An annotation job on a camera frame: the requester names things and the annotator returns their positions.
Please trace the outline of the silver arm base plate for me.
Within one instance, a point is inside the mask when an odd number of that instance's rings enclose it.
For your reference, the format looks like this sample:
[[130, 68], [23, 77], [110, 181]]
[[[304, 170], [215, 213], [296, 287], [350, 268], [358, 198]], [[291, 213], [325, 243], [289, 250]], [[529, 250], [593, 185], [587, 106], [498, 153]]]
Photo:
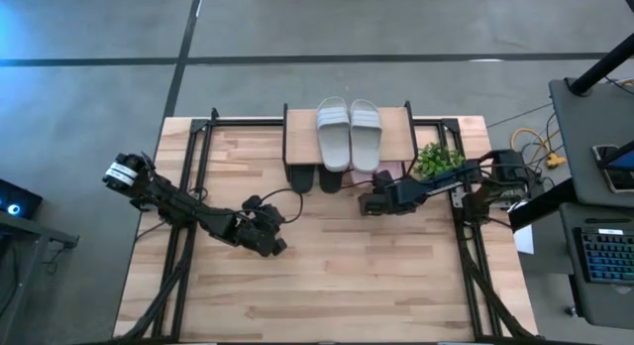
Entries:
[[459, 186], [451, 191], [451, 202], [454, 208], [465, 208], [471, 204], [471, 191], [463, 186]]

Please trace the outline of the grey metal stand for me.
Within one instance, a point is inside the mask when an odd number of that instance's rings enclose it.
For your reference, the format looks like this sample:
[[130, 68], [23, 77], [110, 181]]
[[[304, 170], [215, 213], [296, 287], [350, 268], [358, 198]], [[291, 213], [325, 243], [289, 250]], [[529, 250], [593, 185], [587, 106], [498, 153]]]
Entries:
[[0, 345], [9, 345], [23, 315], [34, 274], [51, 242], [73, 249], [79, 237], [0, 211]]

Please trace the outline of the grey slide sandal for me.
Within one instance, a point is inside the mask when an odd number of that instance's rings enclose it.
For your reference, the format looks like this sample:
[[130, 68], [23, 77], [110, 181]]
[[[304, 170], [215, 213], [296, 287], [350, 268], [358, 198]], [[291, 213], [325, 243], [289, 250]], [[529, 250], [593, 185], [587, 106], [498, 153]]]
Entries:
[[350, 122], [352, 165], [357, 171], [371, 173], [380, 161], [380, 112], [372, 102], [357, 99], [350, 106]]
[[333, 96], [317, 108], [316, 131], [321, 159], [332, 173], [344, 171], [350, 161], [350, 117], [345, 100]]

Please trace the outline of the green plant in white pot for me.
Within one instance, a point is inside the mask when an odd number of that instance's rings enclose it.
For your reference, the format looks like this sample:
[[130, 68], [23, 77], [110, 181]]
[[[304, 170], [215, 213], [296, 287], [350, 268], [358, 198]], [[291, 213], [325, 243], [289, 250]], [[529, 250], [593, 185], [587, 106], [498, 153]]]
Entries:
[[460, 167], [465, 160], [456, 150], [449, 150], [438, 143], [429, 143], [419, 150], [414, 170], [419, 178], [431, 178]]

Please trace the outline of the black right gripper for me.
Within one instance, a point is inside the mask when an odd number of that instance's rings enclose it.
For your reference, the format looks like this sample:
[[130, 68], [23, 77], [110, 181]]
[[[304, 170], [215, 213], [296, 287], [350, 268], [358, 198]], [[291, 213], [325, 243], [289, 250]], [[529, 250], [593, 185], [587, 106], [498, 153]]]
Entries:
[[389, 171], [375, 173], [371, 180], [372, 192], [358, 197], [363, 216], [404, 215], [413, 213], [428, 198], [430, 183], [411, 176], [394, 179]]

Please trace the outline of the black metal rig frame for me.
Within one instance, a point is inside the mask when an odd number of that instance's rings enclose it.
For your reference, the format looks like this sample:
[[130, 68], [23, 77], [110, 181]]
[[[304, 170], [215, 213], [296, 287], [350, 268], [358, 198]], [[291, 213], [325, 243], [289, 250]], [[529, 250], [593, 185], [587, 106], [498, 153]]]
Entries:
[[222, 119], [198, 139], [195, 155], [209, 205], [236, 209], [262, 196], [287, 218], [286, 250], [264, 258], [195, 236], [192, 262], [152, 333], [173, 341], [470, 342], [492, 333], [477, 285], [466, 282], [448, 194], [415, 213], [363, 216], [359, 187], [328, 194], [289, 190], [283, 121]]

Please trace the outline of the grey side desk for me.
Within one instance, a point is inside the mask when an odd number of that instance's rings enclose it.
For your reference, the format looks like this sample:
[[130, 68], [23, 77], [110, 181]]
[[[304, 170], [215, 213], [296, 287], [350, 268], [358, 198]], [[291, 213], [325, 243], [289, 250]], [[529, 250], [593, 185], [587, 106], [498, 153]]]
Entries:
[[611, 191], [592, 150], [634, 141], [634, 95], [614, 85], [597, 84], [589, 95], [576, 96], [564, 80], [550, 81], [549, 90], [578, 201], [634, 208], [634, 191]]

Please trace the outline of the wooden shelf with black frame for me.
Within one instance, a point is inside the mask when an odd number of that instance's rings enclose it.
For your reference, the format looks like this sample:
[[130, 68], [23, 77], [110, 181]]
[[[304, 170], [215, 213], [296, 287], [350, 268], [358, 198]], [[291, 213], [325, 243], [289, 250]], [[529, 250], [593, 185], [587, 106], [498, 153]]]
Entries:
[[[384, 163], [408, 164], [416, 161], [418, 147], [409, 103], [402, 107], [379, 107], [382, 135], [380, 160]], [[286, 178], [304, 166], [322, 164], [316, 131], [315, 109], [289, 109], [284, 105], [282, 132], [282, 162]]]

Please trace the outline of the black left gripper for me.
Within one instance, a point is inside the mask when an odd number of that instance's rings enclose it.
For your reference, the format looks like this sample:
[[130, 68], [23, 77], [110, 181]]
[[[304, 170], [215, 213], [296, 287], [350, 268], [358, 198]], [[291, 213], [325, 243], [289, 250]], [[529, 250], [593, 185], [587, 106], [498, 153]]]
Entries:
[[258, 253], [262, 257], [278, 256], [287, 244], [278, 237], [285, 218], [272, 205], [263, 205], [252, 210], [253, 216], [239, 214], [235, 241], [238, 246]]

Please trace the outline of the black smartphone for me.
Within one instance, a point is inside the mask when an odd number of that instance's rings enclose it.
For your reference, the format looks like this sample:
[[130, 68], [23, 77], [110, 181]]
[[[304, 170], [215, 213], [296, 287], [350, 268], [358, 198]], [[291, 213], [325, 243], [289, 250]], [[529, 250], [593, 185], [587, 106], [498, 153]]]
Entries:
[[591, 149], [609, 189], [614, 193], [634, 192], [634, 149], [624, 152], [614, 145]]

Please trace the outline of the grey keyboard desk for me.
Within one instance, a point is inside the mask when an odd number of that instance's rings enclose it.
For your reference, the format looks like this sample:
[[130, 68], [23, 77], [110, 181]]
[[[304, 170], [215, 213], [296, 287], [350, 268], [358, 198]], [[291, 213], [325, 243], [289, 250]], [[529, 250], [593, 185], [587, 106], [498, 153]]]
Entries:
[[590, 283], [581, 266], [581, 231], [619, 229], [634, 233], [634, 209], [563, 203], [559, 212], [570, 255], [577, 314], [588, 323], [634, 330], [634, 286]]

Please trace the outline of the black slide sandal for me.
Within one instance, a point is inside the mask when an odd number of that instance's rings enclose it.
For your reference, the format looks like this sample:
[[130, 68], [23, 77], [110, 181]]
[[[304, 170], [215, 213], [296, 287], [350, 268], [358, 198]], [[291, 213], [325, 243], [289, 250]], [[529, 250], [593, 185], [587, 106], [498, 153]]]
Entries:
[[331, 172], [324, 165], [318, 166], [319, 185], [325, 193], [337, 193], [342, 187], [343, 173]]
[[293, 191], [304, 194], [312, 189], [314, 182], [314, 165], [290, 165], [290, 186]]

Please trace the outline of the black device with blue light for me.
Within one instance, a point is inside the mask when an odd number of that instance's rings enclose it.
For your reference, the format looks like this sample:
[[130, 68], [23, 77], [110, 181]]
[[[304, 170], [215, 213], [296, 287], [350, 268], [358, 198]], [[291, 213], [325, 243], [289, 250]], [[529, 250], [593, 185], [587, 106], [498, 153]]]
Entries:
[[33, 219], [42, 201], [41, 196], [0, 178], [0, 211], [19, 218]]

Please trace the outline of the black pole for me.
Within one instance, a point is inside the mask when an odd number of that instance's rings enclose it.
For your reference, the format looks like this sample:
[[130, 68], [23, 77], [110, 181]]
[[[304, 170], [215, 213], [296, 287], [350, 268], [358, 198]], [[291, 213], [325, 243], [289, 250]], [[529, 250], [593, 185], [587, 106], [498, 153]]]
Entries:
[[600, 80], [634, 55], [634, 33], [601, 58], [579, 78], [568, 82], [569, 91], [576, 96], [586, 95]]

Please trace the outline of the backlit computer keyboard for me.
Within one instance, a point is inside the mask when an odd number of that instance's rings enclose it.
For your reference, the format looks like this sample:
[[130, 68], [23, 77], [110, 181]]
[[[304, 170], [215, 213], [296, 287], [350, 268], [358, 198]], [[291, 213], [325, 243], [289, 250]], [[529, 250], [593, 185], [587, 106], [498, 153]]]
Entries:
[[581, 266], [590, 283], [634, 286], [634, 233], [581, 231]]

